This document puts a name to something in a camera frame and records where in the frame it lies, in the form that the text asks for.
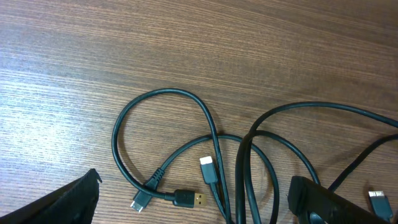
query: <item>silver connector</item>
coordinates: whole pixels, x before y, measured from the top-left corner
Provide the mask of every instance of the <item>silver connector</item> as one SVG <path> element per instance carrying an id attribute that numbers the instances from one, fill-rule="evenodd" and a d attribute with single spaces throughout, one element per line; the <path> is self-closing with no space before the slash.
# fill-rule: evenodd
<path id="1" fill-rule="evenodd" d="M 136 203 L 135 201 L 132 201 L 132 204 L 130 205 L 130 207 L 132 207 L 132 209 L 134 209 L 138 213 L 140 213 L 141 210 L 144 208 L 141 205 L 139 205 L 138 203 Z"/>
<path id="2" fill-rule="evenodd" d="M 369 191 L 369 197 L 380 197 L 380 196 L 384 196 L 384 192 L 381 190 Z"/>
<path id="3" fill-rule="evenodd" d="M 206 156 L 206 157 L 200 158 L 199 160 L 200 160 L 200 165 L 213 163 L 213 160 L 211 159 L 211 156 Z"/>

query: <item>metal connector tip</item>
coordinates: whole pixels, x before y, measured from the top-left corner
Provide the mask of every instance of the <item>metal connector tip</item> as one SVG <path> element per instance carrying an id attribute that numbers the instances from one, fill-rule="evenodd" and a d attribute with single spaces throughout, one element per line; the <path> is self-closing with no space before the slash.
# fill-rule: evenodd
<path id="1" fill-rule="evenodd" d="M 380 197 L 380 196 L 384 196 L 384 192 L 381 190 L 369 191 L 369 197 Z"/>
<path id="2" fill-rule="evenodd" d="M 200 160 L 200 164 L 201 165 L 213 163 L 213 160 L 211 159 L 211 156 L 206 156 L 206 157 L 200 158 L 199 160 Z"/>
<path id="3" fill-rule="evenodd" d="M 140 213 L 141 210 L 144 208 L 141 205 L 139 205 L 138 203 L 136 203 L 135 201 L 132 201 L 132 204 L 130 205 L 130 207 L 132 207 L 138 213 Z"/>
<path id="4" fill-rule="evenodd" d="M 207 205 L 207 197 L 205 194 L 198 194 L 195 193 L 195 202 L 194 202 L 194 206 L 206 206 Z"/>

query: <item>gold usb connector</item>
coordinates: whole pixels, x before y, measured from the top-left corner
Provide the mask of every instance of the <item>gold usb connector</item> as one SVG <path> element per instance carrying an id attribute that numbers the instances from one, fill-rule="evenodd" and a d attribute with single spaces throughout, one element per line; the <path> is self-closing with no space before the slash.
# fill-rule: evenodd
<path id="1" fill-rule="evenodd" d="M 205 194 L 195 193 L 195 207 L 202 207 L 207 205 L 207 198 Z"/>

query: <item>black plug housing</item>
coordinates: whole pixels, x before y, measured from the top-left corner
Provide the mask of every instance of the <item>black plug housing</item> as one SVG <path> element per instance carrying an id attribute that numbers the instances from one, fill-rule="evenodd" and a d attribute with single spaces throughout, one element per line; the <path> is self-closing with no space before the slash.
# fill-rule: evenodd
<path id="1" fill-rule="evenodd" d="M 152 177 L 147 180 L 144 185 L 149 189 L 156 190 L 159 186 L 160 180 L 162 180 L 163 175 L 164 171 L 161 168 L 158 168 L 154 175 L 152 175 Z M 142 209 L 146 208 L 151 199 L 151 195 L 139 190 L 133 198 L 131 207 L 137 212 L 141 212 Z"/>
<path id="2" fill-rule="evenodd" d="M 195 193 L 192 190 L 175 190 L 173 205 L 178 207 L 193 208 L 206 206 L 206 195 Z"/>

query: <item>wooden table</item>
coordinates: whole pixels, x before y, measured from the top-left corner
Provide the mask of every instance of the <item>wooden table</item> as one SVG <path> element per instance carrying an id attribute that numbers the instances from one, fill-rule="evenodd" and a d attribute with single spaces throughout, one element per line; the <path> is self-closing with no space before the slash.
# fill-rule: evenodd
<path id="1" fill-rule="evenodd" d="M 183 88 L 208 105 L 220 132 L 240 136 L 267 110 L 296 101 L 346 103 L 398 119 L 397 21 L 393 0 L 1 1 L 0 215 L 95 168 L 103 183 L 93 223 L 224 223 L 200 173 L 199 158 L 214 156 L 211 142 L 176 159 L 159 188 L 203 192 L 207 207 L 159 199 L 140 214 L 129 207 L 137 190 L 111 152 L 122 108 L 149 90 Z M 275 115 L 261 129 L 296 144 L 326 187 L 365 147 L 397 132 L 316 108 Z M 174 150 L 209 132 L 192 100 L 164 95 L 130 113 L 119 145 L 143 182 Z M 234 213 L 238 144 L 220 142 Z M 277 172 L 278 221 L 296 222 L 286 195 L 293 175 L 309 176 L 305 166 L 274 141 L 254 142 Z M 368 187 L 383 190 L 395 213 L 397 147 L 373 152 L 337 193 L 369 209 Z M 254 154 L 252 175 L 267 223 L 272 186 Z"/>

